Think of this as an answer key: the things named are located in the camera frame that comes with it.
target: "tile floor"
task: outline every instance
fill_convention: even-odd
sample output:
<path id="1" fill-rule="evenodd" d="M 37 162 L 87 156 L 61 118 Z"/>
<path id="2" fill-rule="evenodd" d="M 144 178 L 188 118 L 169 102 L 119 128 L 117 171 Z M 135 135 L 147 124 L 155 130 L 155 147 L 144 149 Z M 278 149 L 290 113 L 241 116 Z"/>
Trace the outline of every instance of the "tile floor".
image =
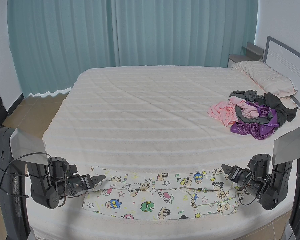
<path id="1" fill-rule="evenodd" d="M 19 127 L 34 136 L 42 138 L 66 97 L 67 94 L 45 98 L 28 97 L 5 120 L 4 125 L 13 128 Z M 289 216 L 290 212 L 237 240 L 279 240 Z M 5 238 L 6 231 L 0 209 L 0 240 Z"/>

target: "teal curtain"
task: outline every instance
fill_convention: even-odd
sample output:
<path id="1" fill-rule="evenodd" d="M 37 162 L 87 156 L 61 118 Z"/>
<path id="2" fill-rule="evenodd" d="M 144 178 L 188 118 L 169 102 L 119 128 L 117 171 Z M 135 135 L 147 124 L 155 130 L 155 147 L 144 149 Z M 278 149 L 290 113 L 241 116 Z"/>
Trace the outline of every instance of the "teal curtain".
<path id="1" fill-rule="evenodd" d="M 226 67 L 254 42 L 258 0 L 8 0 L 24 95 L 73 86 L 89 68 Z"/>

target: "star print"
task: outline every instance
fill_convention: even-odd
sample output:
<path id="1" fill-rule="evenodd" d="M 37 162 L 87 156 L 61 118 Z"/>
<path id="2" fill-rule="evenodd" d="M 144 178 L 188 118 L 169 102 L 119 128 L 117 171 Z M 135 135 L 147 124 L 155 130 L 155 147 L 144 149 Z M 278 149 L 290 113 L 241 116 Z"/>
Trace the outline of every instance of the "star print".
<path id="1" fill-rule="evenodd" d="M 126 193 L 122 193 L 122 190 L 120 192 L 117 192 L 117 194 L 119 194 L 120 197 L 123 197 Z"/>
<path id="2" fill-rule="evenodd" d="M 87 206 L 88 206 L 89 208 L 94 208 L 93 203 L 89 203 Z"/>
<path id="3" fill-rule="evenodd" d="M 162 185 L 165 185 L 165 186 L 168 186 L 168 185 L 170 185 L 171 183 L 170 183 L 170 181 L 168 180 L 168 181 L 164 181 L 164 183 L 162 184 Z"/>
<path id="4" fill-rule="evenodd" d="M 208 201 L 208 199 L 205 196 L 202 197 L 201 199 L 202 199 L 202 202 L 207 202 Z"/>

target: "pillow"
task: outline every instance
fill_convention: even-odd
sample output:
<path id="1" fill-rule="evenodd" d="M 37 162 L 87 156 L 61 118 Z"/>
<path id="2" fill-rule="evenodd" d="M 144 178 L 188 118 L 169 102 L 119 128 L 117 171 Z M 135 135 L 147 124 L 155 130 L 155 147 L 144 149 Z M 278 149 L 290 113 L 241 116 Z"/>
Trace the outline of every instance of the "pillow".
<path id="1" fill-rule="evenodd" d="M 263 61 L 242 61 L 234 64 L 232 69 L 246 73 L 266 93 L 282 98 L 297 93 L 291 80 L 271 69 Z"/>

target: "mattress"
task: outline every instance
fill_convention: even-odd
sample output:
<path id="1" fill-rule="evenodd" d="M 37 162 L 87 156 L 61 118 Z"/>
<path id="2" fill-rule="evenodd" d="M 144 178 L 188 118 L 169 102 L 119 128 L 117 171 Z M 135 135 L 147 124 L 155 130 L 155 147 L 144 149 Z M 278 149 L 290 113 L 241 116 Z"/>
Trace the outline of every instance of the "mattress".
<path id="1" fill-rule="evenodd" d="M 47 153 L 76 164 L 136 172 L 191 172 L 222 163 L 245 168 L 254 154 L 272 154 L 274 140 L 300 126 L 300 110 L 265 140 L 230 132 L 207 109 L 235 90 L 264 91 L 235 69 L 194 66 L 130 66 L 82 73 L 45 132 Z M 281 98 L 288 108 L 290 98 Z M 236 214 L 142 221 L 82 209 L 83 197 L 48 210 L 27 200 L 29 223 L 43 239 L 235 239 L 292 207 L 296 163 L 287 198 L 272 211 L 240 206 Z M 30 182 L 26 182 L 27 191 Z"/>

